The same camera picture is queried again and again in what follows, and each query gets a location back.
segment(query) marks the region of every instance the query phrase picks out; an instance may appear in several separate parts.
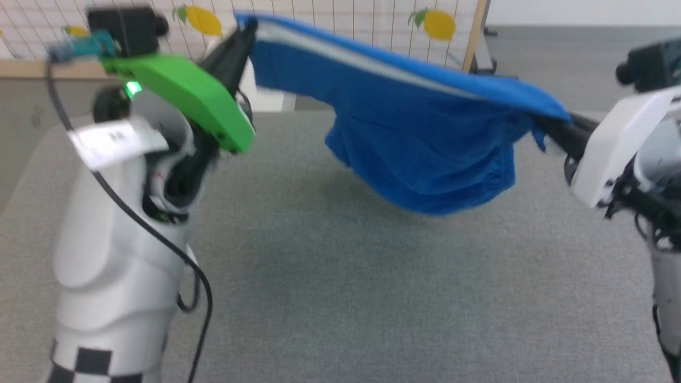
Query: teal connector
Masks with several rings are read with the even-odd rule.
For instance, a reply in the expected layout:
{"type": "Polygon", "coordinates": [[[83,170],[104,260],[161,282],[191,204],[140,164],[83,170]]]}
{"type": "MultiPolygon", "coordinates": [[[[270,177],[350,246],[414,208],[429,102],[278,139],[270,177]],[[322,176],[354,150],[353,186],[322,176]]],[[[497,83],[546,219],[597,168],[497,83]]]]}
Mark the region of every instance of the teal connector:
{"type": "Polygon", "coordinates": [[[94,31],[90,37],[70,39],[63,44],[52,47],[48,54],[53,61],[67,62],[78,57],[115,57],[114,39],[106,31],[94,31]]]}

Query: green led light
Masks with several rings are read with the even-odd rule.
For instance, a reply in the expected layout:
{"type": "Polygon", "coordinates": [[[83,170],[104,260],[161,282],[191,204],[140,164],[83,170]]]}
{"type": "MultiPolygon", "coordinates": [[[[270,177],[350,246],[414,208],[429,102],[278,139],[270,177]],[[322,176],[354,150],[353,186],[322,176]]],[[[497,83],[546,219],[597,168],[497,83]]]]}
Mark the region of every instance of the green led light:
{"type": "Polygon", "coordinates": [[[128,94],[129,98],[132,98],[135,93],[142,90],[140,83],[137,81],[128,81],[125,83],[125,92],[128,94]]]}

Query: black cable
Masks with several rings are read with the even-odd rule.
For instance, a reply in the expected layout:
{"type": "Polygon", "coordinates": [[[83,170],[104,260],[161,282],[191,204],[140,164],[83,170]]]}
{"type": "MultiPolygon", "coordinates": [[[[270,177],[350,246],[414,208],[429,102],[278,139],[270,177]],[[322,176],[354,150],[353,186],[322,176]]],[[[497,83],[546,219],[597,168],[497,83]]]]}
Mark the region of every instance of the black cable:
{"type": "Polygon", "coordinates": [[[565,156],[565,162],[563,162],[563,174],[565,175],[565,183],[568,186],[572,185],[572,176],[575,175],[574,171],[571,171],[570,165],[572,164],[572,158],[569,155],[565,156]]]}
{"type": "Polygon", "coordinates": [[[648,236],[646,235],[646,232],[641,228],[641,222],[639,221],[640,217],[641,217],[640,213],[634,214],[634,226],[636,227],[636,231],[638,231],[639,234],[641,235],[641,238],[643,238],[645,242],[648,242],[648,236]]]}
{"type": "MultiPolygon", "coordinates": [[[[68,114],[66,113],[66,109],[64,109],[64,105],[61,103],[61,100],[59,99],[59,94],[57,93],[57,88],[54,85],[54,76],[52,75],[52,66],[54,65],[54,61],[52,58],[52,55],[47,60],[46,67],[45,67],[45,78],[46,78],[46,83],[47,83],[47,91],[50,96],[50,100],[52,101],[52,105],[54,106],[54,109],[57,112],[57,116],[59,116],[59,120],[61,121],[62,124],[64,124],[64,128],[68,132],[74,131],[74,126],[71,124],[71,119],[69,118],[68,114]]],[[[101,175],[100,172],[98,171],[92,171],[92,175],[95,177],[99,185],[101,186],[102,189],[109,195],[111,200],[118,205],[121,210],[125,214],[128,215],[128,217],[132,218],[133,221],[135,221],[138,225],[140,225],[143,229],[145,229],[149,234],[151,234],[154,238],[158,239],[161,243],[163,243],[168,249],[170,249],[172,252],[174,252],[178,257],[182,258],[183,261],[185,261],[186,264],[188,264],[191,269],[194,271],[196,277],[201,280],[201,282],[204,285],[204,289],[206,291],[206,317],[204,318],[204,324],[203,327],[201,328],[201,335],[199,336],[199,342],[196,346],[196,352],[194,354],[194,359],[191,364],[191,371],[189,372],[189,379],[187,379],[188,383],[192,383],[194,381],[194,376],[196,375],[196,370],[199,365],[199,360],[201,359],[201,352],[204,347],[204,342],[206,340],[206,333],[208,332],[208,325],[210,324],[210,317],[212,316],[212,310],[213,310],[213,299],[212,299],[212,290],[210,289],[210,283],[208,282],[208,278],[206,274],[204,274],[203,270],[194,262],[182,249],[177,247],[173,242],[171,242],[169,239],[165,238],[161,233],[156,231],[151,225],[149,225],[142,217],[140,217],[130,206],[128,206],[125,201],[121,199],[118,194],[111,188],[111,186],[106,182],[104,177],[101,175]]]]}
{"type": "Polygon", "coordinates": [[[177,305],[178,305],[178,307],[180,307],[180,310],[183,313],[191,313],[194,310],[196,310],[196,307],[199,305],[199,295],[200,295],[200,292],[201,292],[201,290],[200,290],[201,279],[199,279],[199,276],[196,275],[196,273],[193,273],[193,274],[194,274],[194,294],[193,294],[192,299],[191,299],[191,304],[189,306],[187,306],[185,304],[185,302],[182,300],[182,295],[177,294],[177,305]]]}
{"type": "Polygon", "coordinates": [[[657,339],[660,339],[660,320],[657,318],[657,305],[652,306],[652,321],[655,323],[655,333],[657,334],[657,339]]]}

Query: white wall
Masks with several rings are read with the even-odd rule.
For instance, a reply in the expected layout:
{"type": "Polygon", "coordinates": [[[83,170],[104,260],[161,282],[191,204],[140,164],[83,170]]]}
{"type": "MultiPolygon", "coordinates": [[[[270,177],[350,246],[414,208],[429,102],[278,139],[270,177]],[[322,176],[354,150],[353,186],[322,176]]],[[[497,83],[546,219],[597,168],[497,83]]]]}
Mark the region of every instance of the white wall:
{"type": "Polygon", "coordinates": [[[681,26],[681,0],[491,0],[487,25],[681,26]]]}

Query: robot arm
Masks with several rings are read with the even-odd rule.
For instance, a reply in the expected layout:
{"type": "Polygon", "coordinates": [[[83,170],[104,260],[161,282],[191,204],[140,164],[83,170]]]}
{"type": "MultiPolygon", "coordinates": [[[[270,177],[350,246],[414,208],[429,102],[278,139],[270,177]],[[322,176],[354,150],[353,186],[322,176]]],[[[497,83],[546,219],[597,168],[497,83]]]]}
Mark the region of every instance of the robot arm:
{"type": "MultiPolygon", "coordinates": [[[[163,135],[168,149],[126,157],[101,172],[85,167],[79,172],[54,249],[54,271],[62,287],[44,381],[160,382],[170,320],[177,306],[191,310],[177,295],[189,265],[196,280],[204,282],[208,301],[191,382],[212,295],[187,241],[194,208],[220,149],[244,152],[255,135],[251,116],[234,98],[257,25],[235,32],[196,65],[153,54],[167,24],[148,7],[91,10],[88,22],[96,31],[92,37],[52,50],[48,70],[53,62],[97,55],[108,71],[139,82],[142,90],[131,100],[122,87],[101,93],[95,121],[143,119],[163,135]],[[102,52],[101,47],[108,49],[102,52]]],[[[64,126],[78,136],[50,72],[48,90],[64,126]]]]}
{"type": "Polygon", "coordinates": [[[627,209],[648,221],[654,277],[653,319],[675,382],[681,381],[681,40],[633,50],[617,69],[636,95],[620,100],[600,123],[537,119],[567,153],[571,192],[605,217],[627,209]]]}

